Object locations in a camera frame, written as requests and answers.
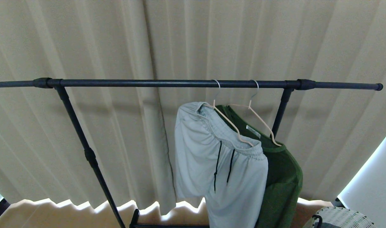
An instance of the drawstring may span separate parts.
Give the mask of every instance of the drawstring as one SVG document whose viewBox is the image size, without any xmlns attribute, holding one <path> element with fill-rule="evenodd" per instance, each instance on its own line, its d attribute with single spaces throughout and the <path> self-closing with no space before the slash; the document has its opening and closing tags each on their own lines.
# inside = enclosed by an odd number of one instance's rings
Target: drawstring
<svg viewBox="0 0 386 228">
<path fill-rule="evenodd" d="M 234 158 L 234 153 L 235 153 L 235 149 L 232 150 L 231 161 L 229 162 L 229 172 L 228 172 L 228 177 L 227 177 L 227 183 L 228 183 L 228 180 L 229 180 L 229 175 L 231 174 L 231 169 L 232 169 L 232 159 Z"/>
<path fill-rule="evenodd" d="M 221 146 L 222 146 L 222 141 L 220 141 L 220 149 L 219 149 L 219 155 L 217 157 L 216 172 L 214 173 L 214 192 L 216 192 L 216 175 L 217 175 L 217 169 L 218 169 L 218 162 L 220 159 Z"/>
</svg>

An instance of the beige hanger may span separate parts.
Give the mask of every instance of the beige hanger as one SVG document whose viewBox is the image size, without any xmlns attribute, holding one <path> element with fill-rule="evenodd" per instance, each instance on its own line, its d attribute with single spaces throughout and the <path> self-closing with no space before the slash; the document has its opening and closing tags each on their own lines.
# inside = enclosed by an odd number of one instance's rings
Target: beige hanger
<svg viewBox="0 0 386 228">
<path fill-rule="evenodd" d="M 254 95 L 252 95 L 251 100 L 249 101 L 249 105 L 246 106 L 246 105 L 235 105 L 235 104 L 230 104 L 230 106 L 247 107 L 249 110 L 251 110 L 251 111 L 256 115 L 256 117 L 258 117 L 258 119 L 260 119 L 260 121 L 262 121 L 262 123 L 263 123 L 263 124 L 267 127 L 267 129 L 270 131 L 270 135 L 272 136 L 272 141 L 273 141 L 273 143 L 274 143 L 276 146 L 282 146 L 282 145 L 280 145 L 279 143 L 277 143 L 277 142 L 274 140 L 274 134 L 273 134 L 272 130 L 270 129 L 270 127 L 267 125 L 267 123 L 265 123 L 265 121 L 262 120 L 262 118 L 255 112 L 255 110 L 253 110 L 253 109 L 251 108 L 252 98 L 255 97 L 255 95 L 258 94 L 258 90 L 259 90 L 259 84 L 258 84 L 258 82 L 255 81 L 255 80 L 251 80 L 251 81 L 254 81 L 254 82 L 256 83 L 258 89 L 256 90 L 256 93 L 255 93 Z"/>
<path fill-rule="evenodd" d="M 216 107 L 216 98 L 218 96 L 218 94 L 220 93 L 221 91 L 221 86 L 220 86 L 220 83 L 215 80 L 217 82 L 217 84 L 219 85 L 219 92 L 215 95 L 214 97 L 214 100 L 213 100 L 213 106 L 211 105 L 208 105 L 208 104 L 203 104 L 204 106 L 207 106 L 207 107 L 210 107 L 212 109 L 215 109 L 224 119 L 226 119 L 231 125 L 232 127 L 237 131 L 237 134 L 238 134 L 238 139 L 243 142 L 243 143 L 248 143 L 250 146 L 254 146 L 252 143 L 248 142 L 248 141 L 245 141 L 241 138 L 241 134 L 240 134 L 240 131 L 238 130 L 238 128 Z"/>
</svg>

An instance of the green shirt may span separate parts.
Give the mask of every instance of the green shirt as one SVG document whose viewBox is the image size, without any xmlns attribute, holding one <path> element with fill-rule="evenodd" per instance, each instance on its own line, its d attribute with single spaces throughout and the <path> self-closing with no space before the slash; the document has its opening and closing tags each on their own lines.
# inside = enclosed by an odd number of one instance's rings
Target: green shirt
<svg viewBox="0 0 386 228">
<path fill-rule="evenodd" d="M 241 135 L 261 141 L 264 154 L 268 158 L 267 184 L 255 227 L 290 227 L 303 185 L 303 173 L 299 164 L 285 145 L 280 142 L 280 147 L 273 144 L 268 136 L 247 124 L 230 106 L 217 105 L 217 108 L 235 124 Z M 228 121 L 221 118 L 235 131 Z"/>
</svg>

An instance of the black metal clothes rack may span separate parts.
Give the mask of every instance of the black metal clothes rack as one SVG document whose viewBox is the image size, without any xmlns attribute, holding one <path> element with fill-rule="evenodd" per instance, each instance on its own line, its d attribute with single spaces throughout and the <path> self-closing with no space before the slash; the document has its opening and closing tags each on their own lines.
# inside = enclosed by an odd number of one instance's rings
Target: black metal clothes rack
<svg viewBox="0 0 386 228">
<path fill-rule="evenodd" d="M 74 112 L 69 96 L 65 87 L 197 87 L 197 88 L 282 88 L 283 94 L 280 100 L 280 105 L 277 111 L 276 118 L 273 123 L 272 132 L 276 136 L 280 122 L 283 118 L 286 105 L 290 99 L 290 95 L 294 90 L 309 90 L 314 88 L 336 88 L 336 89 L 361 89 L 381 91 L 383 85 L 364 84 L 364 83 L 346 83 L 346 82 L 315 82 L 308 79 L 286 80 L 286 81 L 233 81 L 233 80 L 106 80 L 106 79 L 52 79 L 38 78 L 32 81 L 12 81 L 0 82 L 0 88 L 11 87 L 37 87 L 37 88 L 55 88 L 61 98 L 67 113 L 76 130 L 77 136 L 83 146 L 85 157 L 92 167 L 101 188 L 113 210 L 113 213 L 121 228 L 125 228 L 124 222 L 119 216 L 116 204 L 112 198 L 106 181 L 99 169 L 99 164 L 96 160 L 96 155 L 93 149 L 90 148 L 86 136 L 83 133 L 82 127 Z M 138 224 L 139 210 L 134 211 L 129 228 L 208 228 L 207 225 L 155 225 L 155 224 Z"/>
</svg>

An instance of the wooden floor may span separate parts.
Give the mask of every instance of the wooden floor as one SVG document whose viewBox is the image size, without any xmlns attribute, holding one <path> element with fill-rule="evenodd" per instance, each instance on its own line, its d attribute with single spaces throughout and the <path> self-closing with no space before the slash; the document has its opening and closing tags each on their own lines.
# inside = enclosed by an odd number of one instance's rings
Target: wooden floor
<svg viewBox="0 0 386 228">
<path fill-rule="evenodd" d="M 319 209 L 332 206 L 330 202 L 299 199 L 292 228 L 300 228 Z M 128 227 L 136 209 L 130 201 L 118 207 L 121 218 Z M 208 224 L 204 201 L 196 209 L 187 203 L 177 203 L 169 214 L 160 216 L 159 204 L 141 210 L 138 223 L 152 224 Z M 12 204 L 0 217 L 0 228 L 118 228 L 119 225 L 107 202 L 96 209 L 86 202 L 75 206 L 67 200 L 58 204 L 49 199 L 32 202 L 22 200 Z"/>
</svg>

